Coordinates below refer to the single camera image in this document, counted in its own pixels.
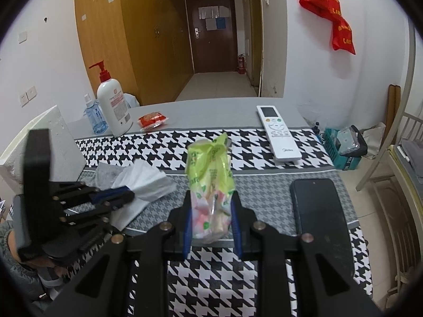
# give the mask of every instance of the screw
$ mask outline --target screw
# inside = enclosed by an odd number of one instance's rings
[[[172,228],[172,223],[168,221],[163,221],[160,223],[160,230],[169,231]]]
[[[266,227],[266,223],[265,223],[265,222],[262,222],[262,221],[255,221],[255,222],[252,224],[252,226],[253,226],[256,230],[261,231],[261,230],[263,230],[263,229]]]
[[[306,243],[312,243],[314,241],[314,236],[307,232],[301,235],[301,239]]]
[[[112,243],[113,244],[120,244],[124,240],[124,237],[122,234],[115,234],[112,236]]]

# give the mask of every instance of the doorway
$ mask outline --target doorway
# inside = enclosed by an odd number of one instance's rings
[[[251,18],[251,73],[250,82],[259,94],[261,67],[263,59],[263,19],[261,15],[261,0],[249,0]]]
[[[186,0],[195,73],[236,71],[235,0]]]

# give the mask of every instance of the bed frame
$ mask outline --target bed frame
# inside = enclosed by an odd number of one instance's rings
[[[403,94],[401,97],[401,103],[398,108],[398,112],[395,116],[394,122],[392,127],[376,157],[373,161],[372,165],[370,166],[369,170],[366,172],[364,177],[358,183],[356,189],[358,191],[362,190],[364,185],[367,182],[370,182],[372,187],[376,192],[376,196],[379,200],[379,203],[382,207],[382,211],[386,218],[386,222],[388,224],[389,232],[391,235],[393,247],[394,247],[394,254],[396,260],[396,271],[397,271],[397,286],[388,292],[400,292],[401,283],[400,272],[406,273],[411,266],[414,268],[420,262],[420,259],[423,259],[423,215],[420,213],[422,202],[419,198],[419,195],[412,184],[411,180],[409,179],[408,175],[405,175],[404,172],[401,170],[400,165],[394,158],[392,153],[393,149],[390,150],[390,146],[395,135],[398,132],[400,126],[404,125],[399,137],[397,137],[396,145],[399,144],[402,138],[406,138],[409,140],[416,140],[420,139],[423,140],[423,120],[413,116],[409,113],[405,112],[408,100],[410,98],[410,91],[414,77],[414,70],[415,70],[415,59],[416,59],[416,34],[415,34],[415,27],[412,22],[409,20],[409,31],[410,31],[410,52],[409,52],[409,62],[408,62],[408,70],[407,70],[407,78],[405,82],[405,86],[403,89]],[[391,167],[393,174],[386,175],[386,176],[378,176],[372,177],[373,173],[375,172],[376,168],[380,164],[383,157],[388,159],[388,164]],[[399,183],[406,200],[407,204],[411,210],[412,218],[417,230],[417,237],[419,241],[419,248],[415,249],[411,231],[411,224],[410,220],[407,218],[407,214],[405,212],[404,206],[400,205],[401,214],[402,214],[402,222],[400,225],[396,225],[393,227],[394,218],[388,213],[387,206],[383,202],[381,198],[381,192],[378,189],[377,183],[383,181],[389,181],[392,185],[392,189],[396,194],[398,194],[396,190],[396,185],[394,184],[393,178]]]

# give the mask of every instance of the black and white houndstooth pattern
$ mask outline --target black and white houndstooth pattern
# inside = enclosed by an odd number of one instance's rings
[[[263,129],[172,130],[147,134],[128,134],[118,138],[103,136],[76,140],[87,166],[99,162],[129,166],[144,159],[161,170],[184,170],[187,146],[199,139],[212,140],[227,132],[231,139],[232,169],[308,169],[332,166],[322,144],[310,129],[290,130],[302,159],[276,165]]]
[[[372,295],[369,252],[361,228],[350,230],[354,255],[354,279],[368,295]],[[98,247],[69,269],[72,278]],[[131,268],[128,292],[128,317],[134,313],[138,262]],[[297,316],[295,278],[290,261],[286,264],[291,299],[291,314]],[[257,262],[240,261],[232,248],[192,247],[184,262],[168,265],[170,316],[242,316],[255,315],[257,301]]]

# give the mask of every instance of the green plastic wrapper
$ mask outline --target green plastic wrapper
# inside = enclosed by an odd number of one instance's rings
[[[192,237],[211,243],[227,234],[235,183],[226,133],[188,146],[185,172],[190,180]]]

